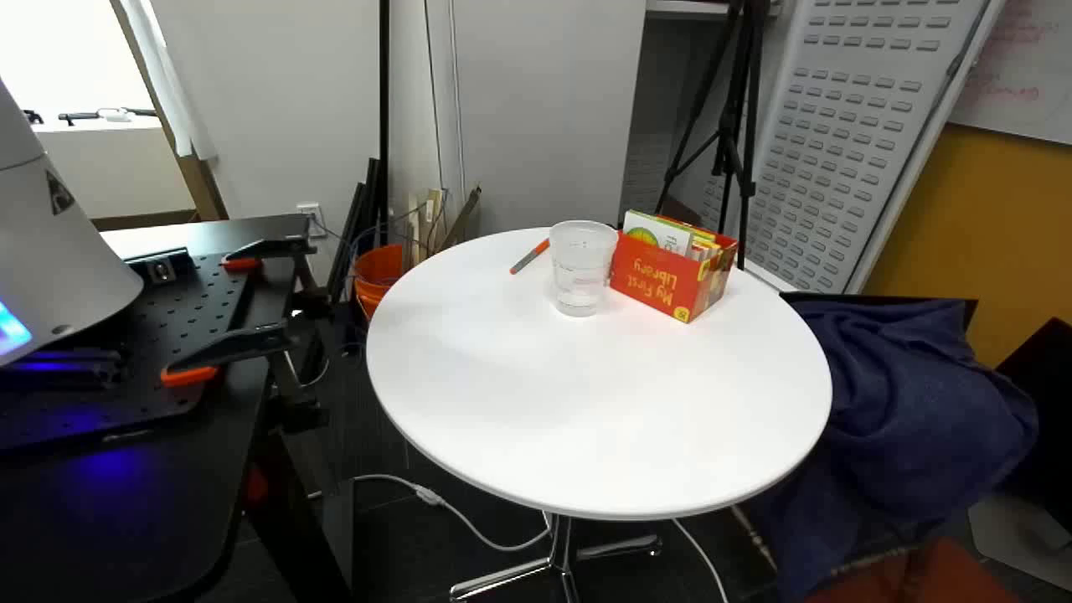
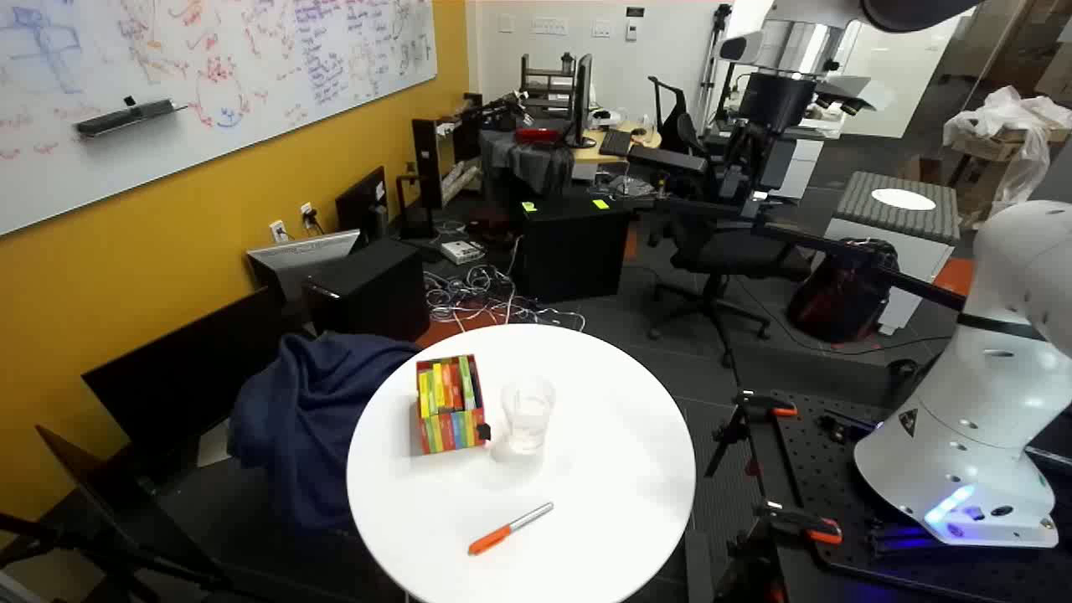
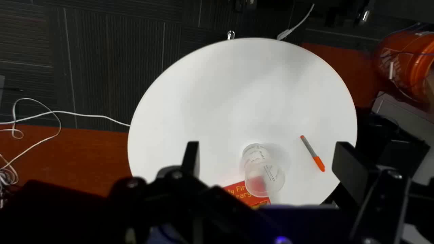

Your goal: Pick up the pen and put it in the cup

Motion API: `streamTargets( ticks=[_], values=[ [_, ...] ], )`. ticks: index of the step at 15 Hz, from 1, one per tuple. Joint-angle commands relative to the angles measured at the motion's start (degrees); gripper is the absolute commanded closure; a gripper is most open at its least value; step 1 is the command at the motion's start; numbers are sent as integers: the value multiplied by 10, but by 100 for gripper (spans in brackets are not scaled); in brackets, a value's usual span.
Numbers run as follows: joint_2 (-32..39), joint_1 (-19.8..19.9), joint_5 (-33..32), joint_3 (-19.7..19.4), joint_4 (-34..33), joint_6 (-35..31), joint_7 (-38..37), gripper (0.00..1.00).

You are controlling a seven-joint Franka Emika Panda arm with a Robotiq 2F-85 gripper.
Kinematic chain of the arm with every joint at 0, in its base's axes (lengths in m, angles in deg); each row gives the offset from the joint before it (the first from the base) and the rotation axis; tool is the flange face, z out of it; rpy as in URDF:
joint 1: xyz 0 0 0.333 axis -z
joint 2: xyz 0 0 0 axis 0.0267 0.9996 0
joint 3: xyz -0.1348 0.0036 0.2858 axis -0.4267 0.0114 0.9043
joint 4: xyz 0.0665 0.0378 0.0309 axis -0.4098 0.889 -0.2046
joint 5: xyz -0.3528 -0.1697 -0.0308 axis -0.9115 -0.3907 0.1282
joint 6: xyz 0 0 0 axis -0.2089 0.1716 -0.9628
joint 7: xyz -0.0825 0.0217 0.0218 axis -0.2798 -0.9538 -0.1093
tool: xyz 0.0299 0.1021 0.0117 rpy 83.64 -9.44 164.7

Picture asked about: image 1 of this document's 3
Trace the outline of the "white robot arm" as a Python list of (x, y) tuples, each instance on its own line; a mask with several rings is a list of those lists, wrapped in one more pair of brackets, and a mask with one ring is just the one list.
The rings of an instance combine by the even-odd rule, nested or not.
[(141, 291), (0, 85), (0, 364), (108, 321)]

